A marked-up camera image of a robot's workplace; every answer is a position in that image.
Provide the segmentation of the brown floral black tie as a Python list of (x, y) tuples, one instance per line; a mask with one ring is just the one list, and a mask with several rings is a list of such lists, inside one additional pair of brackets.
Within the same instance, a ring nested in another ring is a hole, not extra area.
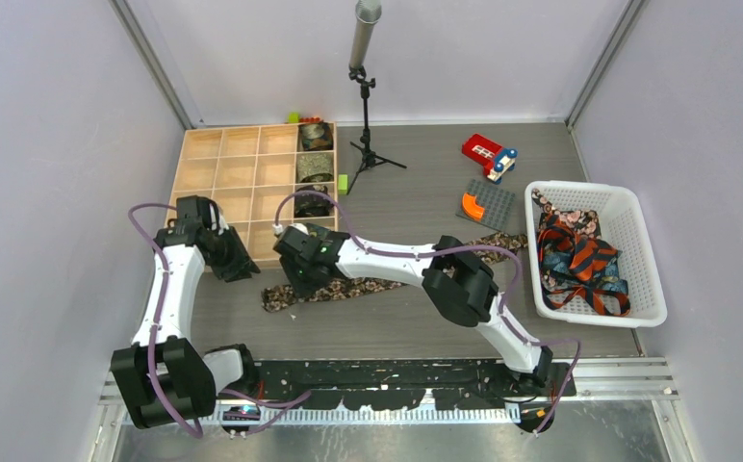
[[(480, 239), (467, 242), (467, 245), (489, 245), (505, 248), (514, 254), (528, 248), (527, 234), (507, 234), (495, 232)], [(333, 280), (312, 295), (299, 296), (290, 284), (277, 285), (261, 291), (261, 307), (268, 313), (277, 313), (304, 302), (325, 302), (345, 300), (364, 295), (372, 295), (403, 287), (403, 283), (379, 278), (353, 278)]]

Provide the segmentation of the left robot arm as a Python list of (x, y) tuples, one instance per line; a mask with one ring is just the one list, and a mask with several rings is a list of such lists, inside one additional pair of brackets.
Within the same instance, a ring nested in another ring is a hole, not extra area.
[(212, 415), (224, 390), (248, 398), (259, 383), (257, 367), (243, 344), (200, 354), (191, 324), (201, 276), (211, 270), (230, 283), (260, 273), (238, 232), (206, 196), (178, 198), (167, 226), (150, 236), (128, 218), (153, 250), (154, 278), (132, 344), (113, 352), (110, 370), (133, 424), (140, 429), (178, 424), (201, 438), (201, 419)]

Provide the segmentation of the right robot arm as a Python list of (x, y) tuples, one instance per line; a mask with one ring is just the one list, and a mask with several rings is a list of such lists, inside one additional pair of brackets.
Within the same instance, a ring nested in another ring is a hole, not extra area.
[(264, 293), (270, 307), (299, 301), (346, 299), (412, 286), (426, 293), (439, 314), (476, 330), (500, 355), (516, 388), (537, 395), (551, 383), (551, 350), (509, 311), (481, 253), (514, 252), (494, 244), (464, 245), (444, 236), (436, 244), (400, 245), (295, 223), (273, 227), (288, 285)]

